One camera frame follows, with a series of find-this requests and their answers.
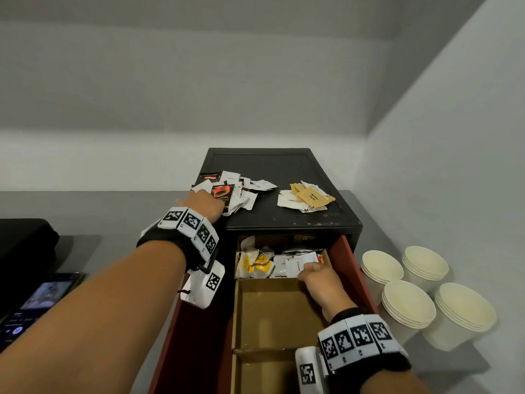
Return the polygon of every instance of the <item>pile of packets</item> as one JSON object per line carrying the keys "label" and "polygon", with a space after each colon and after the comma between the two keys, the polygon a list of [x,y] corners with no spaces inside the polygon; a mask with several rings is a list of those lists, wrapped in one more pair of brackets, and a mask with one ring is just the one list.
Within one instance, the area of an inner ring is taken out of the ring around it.
{"label": "pile of packets", "polygon": [[293,247],[278,255],[268,246],[256,249],[254,236],[244,239],[240,250],[235,279],[296,278],[305,263],[325,262],[323,256],[317,254],[322,249]]}
{"label": "pile of packets", "polygon": [[257,192],[269,191],[277,188],[265,179],[252,181],[250,178],[241,177],[239,173],[231,171],[218,171],[213,173],[201,173],[202,182],[192,187],[193,191],[205,190],[211,193],[214,198],[224,202],[223,216],[230,216],[241,207],[251,210]]}
{"label": "pile of packets", "polygon": [[312,213],[326,210],[326,205],[336,200],[317,185],[304,181],[301,183],[290,184],[291,190],[280,191],[277,205]]}

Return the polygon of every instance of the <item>finger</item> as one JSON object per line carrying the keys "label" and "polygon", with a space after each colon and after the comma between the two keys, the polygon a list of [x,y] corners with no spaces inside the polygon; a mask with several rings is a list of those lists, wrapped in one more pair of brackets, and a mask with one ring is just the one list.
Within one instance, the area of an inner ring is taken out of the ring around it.
{"label": "finger", "polygon": [[324,266],[325,265],[321,263],[305,263],[305,270],[311,271],[311,272],[317,272],[317,271],[321,271],[321,269]]}
{"label": "finger", "polygon": [[310,275],[312,273],[312,271],[308,271],[308,270],[302,270],[301,272],[299,272],[299,274],[297,275],[297,279],[303,281],[303,282],[306,282],[306,278],[308,277],[308,275]]}

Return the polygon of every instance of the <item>person's left hand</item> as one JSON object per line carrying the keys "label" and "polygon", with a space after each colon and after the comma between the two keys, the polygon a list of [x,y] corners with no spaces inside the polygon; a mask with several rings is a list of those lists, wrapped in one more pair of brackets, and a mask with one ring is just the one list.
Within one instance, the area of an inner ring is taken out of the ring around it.
{"label": "person's left hand", "polygon": [[224,202],[201,189],[198,192],[190,191],[188,198],[184,202],[177,199],[177,206],[189,207],[202,214],[213,224],[222,214]]}

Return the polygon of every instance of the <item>cardboard box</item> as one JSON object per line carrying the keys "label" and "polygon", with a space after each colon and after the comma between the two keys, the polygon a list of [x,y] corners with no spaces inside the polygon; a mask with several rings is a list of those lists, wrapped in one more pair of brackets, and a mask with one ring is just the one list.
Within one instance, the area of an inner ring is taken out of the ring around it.
{"label": "cardboard box", "polygon": [[[277,250],[297,242],[293,237],[258,237],[256,247]],[[326,250],[322,255],[331,265]],[[328,325],[297,278],[236,280],[231,393],[299,392],[295,351],[317,345],[317,333]]]}

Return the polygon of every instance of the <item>hand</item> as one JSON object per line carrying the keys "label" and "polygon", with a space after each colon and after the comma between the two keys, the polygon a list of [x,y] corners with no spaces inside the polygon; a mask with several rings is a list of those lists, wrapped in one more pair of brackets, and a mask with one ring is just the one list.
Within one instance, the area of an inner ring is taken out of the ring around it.
{"label": "hand", "polygon": [[222,214],[224,202],[214,198],[205,190],[201,189],[198,192],[190,191],[188,198],[184,202],[177,199],[177,206],[189,207],[202,214],[213,224]]}
{"label": "hand", "polygon": [[310,295],[322,307],[328,322],[339,312],[357,307],[346,294],[336,272],[326,264],[306,263],[297,279],[306,283]]}

